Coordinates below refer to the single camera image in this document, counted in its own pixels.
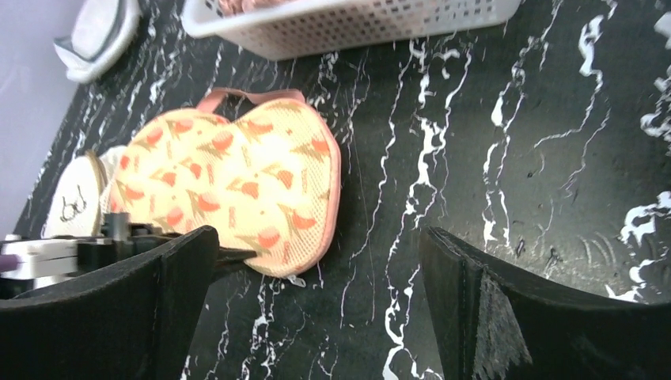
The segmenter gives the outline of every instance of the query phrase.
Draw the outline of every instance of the folded cloth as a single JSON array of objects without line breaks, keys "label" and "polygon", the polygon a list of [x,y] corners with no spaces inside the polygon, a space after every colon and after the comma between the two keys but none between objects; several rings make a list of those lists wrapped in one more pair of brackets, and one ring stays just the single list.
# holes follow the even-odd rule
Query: folded cloth
[{"label": "folded cloth", "polygon": [[226,16],[278,6],[295,0],[219,0],[219,7]]}]

